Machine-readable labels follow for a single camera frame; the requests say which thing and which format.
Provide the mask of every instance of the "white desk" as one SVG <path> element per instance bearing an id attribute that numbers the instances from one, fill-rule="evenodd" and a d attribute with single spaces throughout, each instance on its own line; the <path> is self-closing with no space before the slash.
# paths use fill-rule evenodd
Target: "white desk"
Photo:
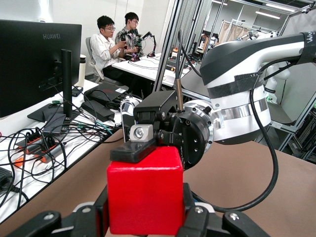
<path id="1" fill-rule="evenodd" d="M 156 57 L 153 58 L 144 56 L 141 57 L 140 61 L 138 62 L 122 61 L 119 63 L 114 63 L 112 64 L 112 67 L 115 67 L 128 73 L 132 73 L 142 78 L 146 78 L 151 81 L 156 81 L 160 55 L 161 53 L 158 53 L 156 54 Z M 189 69 L 184 69 L 182 76 L 184 76 L 188 71 Z M 162 84 L 165 86 L 173 87 L 174 79 L 175 72 L 165 70 Z"/>
<path id="2" fill-rule="evenodd" d="M 85 81 L 84 83 L 84 91 L 91 89 L 98 84 L 90 82 L 90 81 Z M 3 136 L 9 136 L 10 134 L 21 130 L 23 128 L 42 128 L 45 124 L 43 122 L 37 122 L 32 119 L 28 119 L 27 115 L 42 106 L 51 103 L 52 100 L 62 100 L 61 95 L 56 95 L 52 98 L 49 98 L 37 105 L 34 105 L 30 108 L 27 108 L 23 111 L 20 111 L 18 113 L 15 113 L 13 115 L 10 115 L 2 120 L 0 120 L 0 131 L 2 132 Z M 83 94 L 80 94 L 78 97 L 73 97 L 73 104 L 76 106 L 80 107 L 81 103 L 84 101 Z M 116 114 L 115 116 L 115 121 L 120 120 L 120 114 Z M 88 118 L 84 118 L 83 116 L 78 116 L 76 120 L 82 122 L 82 123 L 90 123 L 92 122 Z M 79 161 L 82 157 L 84 157 L 86 154 L 88 154 L 91 150 L 93 150 L 97 145 L 98 142 L 100 141 L 100 137 L 98 137 L 96 134 L 93 134 L 93 131 L 91 134 L 86 134 L 86 138 L 84 138 L 78 133 L 73 133 L 73 134 L 67 134 L 66 138 L 63 140 L 63 142 L 67 142 L 65 145 L 65 152 L 67 155 L 67 168 L 73 166 L 77 161 Z M 22 136 L 17 140 L 17 141 L 23 141 L 25 138 Z M 9 158 L 8 158 L 8 153 L 5 150 L 8 150 L 9 143 L 11 139 L 5 139 L 0 143 L 0 165 L 2 168 L 5 168 L 9 171 L 11 171 L 11 166 L 10 165 L 4 165 L 9 163 Z M 12 155 L 12 161 L 15 161 L 16 159 L 23 157 L 24 152 L 19 152 L 14 155 Z M 43 172 L 50 167 L 52 167 L 52 162 L 49 163 L 43 163 L 43 162 L 36 162 L 35 165 L 34 161 L 28 161 L 29 159 L 32 159 L 34 155 L 26 155 L 26 161 L 25 162 L 25 173 L 24 173 L 24 179 L 23 179 L 23 186 L 22 186 L 22 191 L 26 194 L 26 196 L 29 199 L 32 199 L 35 197 L 39 192 L 44 190 L 51 182 L 51 180 L 55 180 L 58 178 L 64 171 L 64 155 L 61 154 L 55 158 L 56 162 L 54 166 L 57 166 L 54 168 L 54 175 L 52 176 L 52 170 L 49 172 L 46 172 L 42 175 L 36 176 L 36 179 L 34 179 L 29 173 L 32 174 L 38 174 L 40 172 Z M 14 179 L 14 185 L 17 184 L 17 187 L 20 187 L 20 180 L 22 177 L 22 170 L 15 167 L 15 179 Z M 1 193 L 0 195 L 0 203 L 5 197 L 5 192 Z M 10 192 L 9 195 L 7 196 L 5 202 L 3 203 L 3 206 L 0 208 L 0 223 L 2 223 L 6 218 L 8 218 L 10 215 L 12 215 L 14 212 L 17 211 L 17 203 L 19 200 L 19 194 Z M 21 198 L 21 206 L 25 204 L 26 201 L 24 197 Z"/>

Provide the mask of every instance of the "glasses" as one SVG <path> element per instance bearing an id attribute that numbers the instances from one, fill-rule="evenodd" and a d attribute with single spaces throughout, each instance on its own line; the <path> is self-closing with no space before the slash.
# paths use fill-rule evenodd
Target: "glasses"
<path id="1" fill-rule="evenodd" d="M 104 30 L 109 30 L 109 31 L 115 31 L 115 27 L 112 27 L 112 28 L 104 28 Z"/>

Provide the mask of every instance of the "computer monitor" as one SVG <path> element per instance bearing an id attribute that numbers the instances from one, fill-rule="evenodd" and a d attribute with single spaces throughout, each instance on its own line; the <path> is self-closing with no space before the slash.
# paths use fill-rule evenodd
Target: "computer monitor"
<path id="1" fill-rule="evenodd" d="M 71 95 L 81 25 L 0 20 L 0 32 L 0 118 L 54 96 L 56 88 Z"/>

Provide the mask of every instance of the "desk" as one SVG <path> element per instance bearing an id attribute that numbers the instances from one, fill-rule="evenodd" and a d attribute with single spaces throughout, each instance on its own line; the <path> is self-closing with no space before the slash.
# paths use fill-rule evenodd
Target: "desk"
<path id="1" fill-rule="evenodd" d="M 112 67 L 120 69 L 122 71 L 140 76 L 150 81 L 155 81 L 157 76 L 157 70 L 160 60 L 160 53 L 156 54 L 156 57 L 150 58 L 147 56 L 141 57 L 138 62 L 123 61 L 112 64 Z M 175 79 L 175 72 L 165 70 L 162 84 L 168 87 L 173 87 Z"/>
<path id="2" fill-rule="evenodd" d="M 122 132 L 118 131 L 110 140 L 120 137 Z M 95 201 L 107 183 L 109 150 L 120 144 L 122 141 L 98 146 L 0 225 L 1 235 L 41 211 L 57 210 L 65 216 L 79 203 Z M 314 237 L 316 166 L 279 151 L 276 154 L 279 179 L 274 190 L 245 213 L 272 237 Z M 232 146 L 213 143 L 202 160 L 185 171 L 184 182 L 205 200 L 229 207 L 257 197 L 268 185 L 271 174 L 272 160 L 267 147 L 255 142 Z"/>
<path id="3" fill-rule="evenodd" d="M 92 83 L 89 81 L 85 81 L 85 87 L 84 90 L 93 88 L 94 86 L 97 86 L 98 84 Z M 31 108 L 28 108 L 26 110 L 20 111 L 16 114 L 13 114 L 11 116 L 6 117 L 5 119 L 0 121 L 0 130 L 3 131 L 3 135 L 9 135 L 9 129 L 6 127 L 10 127 L 14 129 L 14 132 L 22 129 L 22 128 L 31 128 L 34 129 L 35 127 L 42 128 L 45 124 L 42 122 L 37 122 L 33 121 L 31 119 L 27 119 L 26 115 L 41 108 L 43 105 L 46 105 L 48 103 L 51 103 L 52 100 L 61 100 L 62 97 L 61 95 L 56 95 L 55 97 L 49 98 L 48 100 L 45 100 L 44 102 L 41 102 L 35 106 L 32 106 Z M 79 95 L 76 98 L 73 98 L 73 103 L 80 107 L 81 103 L 84 101 L 83 99 L 83 94 Z M 20 123 L 16 124 L 16 120 L 21 119 L 22 124 L 24 127 L 21 127 Z M 88 118 L 84 118 L 82 116 L 78 116 L 76 118 L 76 121 L 81 122 L 81 123 L 89 123 L 93 124 Z M 86 154 L 88 154 L 91 150 L 93 150 L 97 145 L 98 142 L 100 141 L 100 137 L 98 137 L 98 134 L 96 133 L 95 130 L 93 130 L 95 134 L 86 134 L 84 131 L 85 137 L 82 135 L 78 135 L 78 133 L 69 133 L 66 137 L 65 140 L 63 140 L 63 143 L 66 143 L 65 145 L 65 154 L 67 156 L 67 168 L 70 168 L 73 166 L 78 160 L 80 160 L 82 157 L 84 157 Z M 8 159 L 8 153 L 5 150 L 8 150 L 9 144 L 10 144 L 11 139 L 6 139 L 2 140 L 0 143 L 0 164 L 2 165 L 3 168 L 10 170 L 11 167 L 10 165 L 3 165 L 3 164 L 8 164 L 9 159 Z M 21 137 L 18 139 L 18 141 L 23 141 L 25 138 Z M 15 161 L 16 159 L 23 157 L 24 153 L 23 152 L 17 152 L 17 151 L 11 151 L 10 152 L 12 161 Z M 45 189 L 52 180 L 56 180 L 59 178 L 65 169 L 64 165 L 64 155 L 58 155 L 55 157 L 55 164 L 54 164 L 54 175 L 52 176 L 52 171 L 49 170 L 48 172 L 47 169 L 50 169 L 52 167 L 52 163 L 42 163 L 38 161 L 36 165 L 33 166 L 35 163 L 34 161 L 29 161 L 29 159 L 34 159 L 34 155 L 26 155 L 26 161 L 25 162 L 25 173 L 24 173 L 24 179 L 23 179 L 23 192 L 26 194 L 26 196 L 31 199 L 34 196 L 36 196 L 39 192 L 41 192 L 43 189 Z M 16 185 L 19 183 L 22 177 L 22 172 L 21 169 L 15 168 L 15 179 L 14 179 L 14 184 Z M 44 174 L 41 174 L 39 176 L 36 176 L 36 179 L 30 175 L 32 174 L 38 174 L 41 172 L 44 172 Z M 9 195 L 7 196 L 5 202 L 3 203 L 3 206 L 0 208 L 0 223 L 4 221 L 7 217 L 9 217 L 12 213 L 14 213 L 17 209 L 17 203 L 18 203 L 18 194 L 14 194 L 13 192 L 10 192 Z M 4 196 L 1 194 L 0 197 L 0 203 L 2 202 Z M 21 206 L 25 203 L 25 199 L 22 197 L 21 199 Z"/>

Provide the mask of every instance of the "black tape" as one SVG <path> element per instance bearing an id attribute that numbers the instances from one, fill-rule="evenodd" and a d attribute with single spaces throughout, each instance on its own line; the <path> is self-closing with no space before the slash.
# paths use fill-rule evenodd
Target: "black tape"
<path id="1" fill-rule="evenodd" d="M 312 62 L 316 53 L 315 31 L 301 32 L 301 34 L 304 35 L 304 48 L 300 60 L 298 60 L 296 65 Z"/>
<path id="2" fill-rule="evenodd" d="M 235 76 L 235 81 L 208 88 L 211 99 L 237 94 L 263 85 L 262 72 Z"/>

